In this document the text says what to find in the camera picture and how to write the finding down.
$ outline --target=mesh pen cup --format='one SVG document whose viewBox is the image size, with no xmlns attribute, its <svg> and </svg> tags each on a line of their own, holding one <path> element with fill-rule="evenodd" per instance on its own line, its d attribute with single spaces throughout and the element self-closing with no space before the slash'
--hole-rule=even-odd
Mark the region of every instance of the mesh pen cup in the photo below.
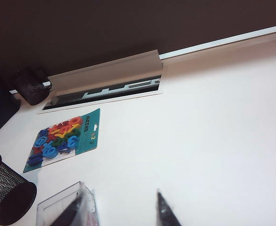
<svg viewBox="0 0 276 226">
<path fill-rule="evenodd" d="M 36 186 L 2 162 L 0 156 L 0 225 L 11 225 L 29 210 Z"/>
</svg>

